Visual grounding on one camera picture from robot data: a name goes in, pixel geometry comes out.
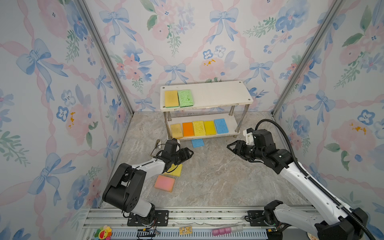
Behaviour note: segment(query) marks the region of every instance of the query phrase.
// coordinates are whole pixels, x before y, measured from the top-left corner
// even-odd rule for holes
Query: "cable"
[[[191,225],[191,224],[197,224],[197,225],[209,225],[209,226],[213,226],[213,227],[221,227],[221,226],[230,226],[230,225],[236,225],[236,224],[239,224],[239,223],[243,223],[243,222],[237,222],[237,223],[228,223],[228,224],[209,224],[209,223],[197,223],[197,222],[190,222],[190,223],[181,223],[181,222],[175,222],[177,223],[178,225]]]
[[[276,230],[275,232],[282,232],[282,231],[284,231],[285,229],[287,229],[288,227],[290,227],[290,226],[292,226],[291,224],[285,224],[281,229],[279,229],[279,230]]]
[[[283,130],[283,128],[278,124],[276,123],[275,121],[273,120],[270,120],[270,119],[263,119],[263,120],[260,120],[257,124],[256,124],[256,127],[255,127],[255,130],[258,129],[258,127],[260,126],[260,124],[262,122],[270,122],[272,123],[273,125],[275,125],[279,131],[281,132],[281,134],[283,135],[285,141],[287,142],[287,145],[288,145],[288,148],[289,148],[289,152],[291,153],[292,155],[292,159],[295,163],[295,165],[297,166],[297,168],[300,170],[300,172],[302,174],[304,174],[304,176],[309,179],[315,186],[317,186],[325,195],[327,195],[327,197],[329,197],[337,206],[341,206],[341,203],[328,191],[326,190],[325,188],[323,188],[323,186],[321,184],[319,184],[315,179],[313,179],[309,173],[303,169],[301,167],[301,165],[299,164],[299,161],[297,160],[296,156],[295,156],[295,153],[293,152],[293,148],[292,148],[292,145],[291,145],[291,142],[289,141],[288,139],[288,136],[287,134],[285,133],[285,131]],[[342,207],[341,208],[345,213],[347,213],[355,222],[356,224],[359,225],[359,227],[361,227],[361,229],[364,231],[364,233],[368,236],[368,238],[370,240],[376,240],[376,238],[372,235],[372,233],[367,229],[366,226],[363,225],[363,223],[355,216],[353,215],[353,213],[351,211],[349,211],[346,207]]]
[[[166,172],[166,173],[171,173],[171,172],[173,172],[173,171],[175,171],[176,170],[176,168],[179,166],[179,164],[178,165],[176,165],[176,167],[175,167],[175,169],[173,169],[172,171],[170,171],[170,172]]]
[[[157,219],[155,221],[155,224],[156,224],[156,227],[155,227],[155,232],[154,232],[154,235],[156,236],[156,229],[157,229]]]
[[[253,218],[253,217],[250,217],[250,216],[245,216],[244,217],[244,220],[247,221],[247,222],[252,222],[252,221],[261,221],[265,219],[265,216],[262,216],[262,217],[258,217],[258,218]]]
[[[161,146],[161,145],[165,145],[165,143],[157,145],[157,146],[152,150],[152,152],[151,152],[151,157],[155,157],[155,156],[152,156],[152,153],[153,153],[153,151],[155,151],[155,149],[156,149],[158,146]]]

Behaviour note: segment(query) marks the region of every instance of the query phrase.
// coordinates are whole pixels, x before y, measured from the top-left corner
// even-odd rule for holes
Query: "marble floor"
[[[172,113],[172,117],[201,113]],[[234,113],[236,120],[241,112]],[[240,132],[254,128],[257,122],[270,118],[267,112],[248,112]],[[262,123],[261,128],[269,130],[277,148],[283,148],[277,128]],[[167,140],[164,115],[161,112],[136,112],[131,120],[127,135],[118,156],[117,165],[130,165],[149,160],[155,142]],[[183,163],[182,173],[176,178],[173,192],[154,188],[157,177],[144,183],[141,197],[157,207],[183,206],[256,206],[265,205],[275,199],[288,205],[308,204],[299,191],[260,163],[249,163],[231,153],[226,146],[237,139],[245,140],[242,134],[204,139],[205,146],[193,148],[190,140],[181,141],[181,147],[194,151],[191,159]]]

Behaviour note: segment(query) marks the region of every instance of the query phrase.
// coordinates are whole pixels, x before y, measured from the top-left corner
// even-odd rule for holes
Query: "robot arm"
[[[318,210],[312,214],[292,209],[283,202],[274,200],[264,207],[265,220],[269,224],[287,223],[317,236],[320,240],[361,239],[363,233],[372,234],[366,229],[367,214],[360,208],[352,209],[332,193],[327,191],[316,179],[304,170],[293,153],[277,149],[272,134],[265,129],[257,130],[261,122],[276,125],[290,142],[281,127],[274,121],[264,119],[255,130],[244,131],[246,142],[237,140],[227,146],[234,154],[249,162],[261,162],[292,183]]]
[[[167,172],[172,164],[179,165],[190,159],[193,154],[187,147],[180,149],[180,143],[174,138],[168,140],[164,150],[159,151],[147,162],[132,166],[120,164],[103,193],[103,201],[124,212],[143,217],[143,222],[151,223],[155,206],[140,198],[144,181]]]

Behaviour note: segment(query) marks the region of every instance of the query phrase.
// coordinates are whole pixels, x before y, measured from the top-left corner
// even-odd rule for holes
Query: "floral wallpaper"
[[[250,111],[270,111],[332,1],[86,3],[134,111],[159,111],[163,85],[231,80],[244,81]]]
[[[0,239],[75,239],[130,115],[71,0],[0,16]]]
[[[384,239],[383,55],[384,1],[347,0],[275,115],[299,161],[368,213],[376,239]]]

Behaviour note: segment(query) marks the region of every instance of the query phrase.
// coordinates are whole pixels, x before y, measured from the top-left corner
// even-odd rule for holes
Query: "two-tier shelf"
[[[164,93],[165,91],[171,90],[186,90],[189,89],[192,92],[192,97],[194,105],[190,107],[174,107],[166,108]],[[200,139],[208,137],[222,137],[237,135],[240,133],[240,126],[242,124],[243,118],[248,111],[249,105],[253,103],[253,99],[249,94],[247,88],[242,81],[227,81],[227,82],[213,82],[213,83],[196,83],[196,84],[187,84],[187,85],[171,85],[171,86],[162,86],[160,87],[160,109],[164,112],[164,119],[166,122],[168,139],[172,138],[172,133],[170,131],[170,125],[184,122],[193,122],[193,121],[212,121],[215,119],[225,119],[227,124],[228,133],[216,134],[212,136],[193,136],[193,137],[183,137],[179,140],[188,140],[188,139]],[[233,110],[236,105],[245,105],[243,114],[237,123],[235,117],[233,116]],[[207,114],[199,116],[187,116],[187,117],[178,117],[172,118],[170,112],[172,111],[181,111],[188,109],[203,109],[203,108],[217,108],[223,106],[232,106],[230,112],[228,113],[216,113],[216,114]]]

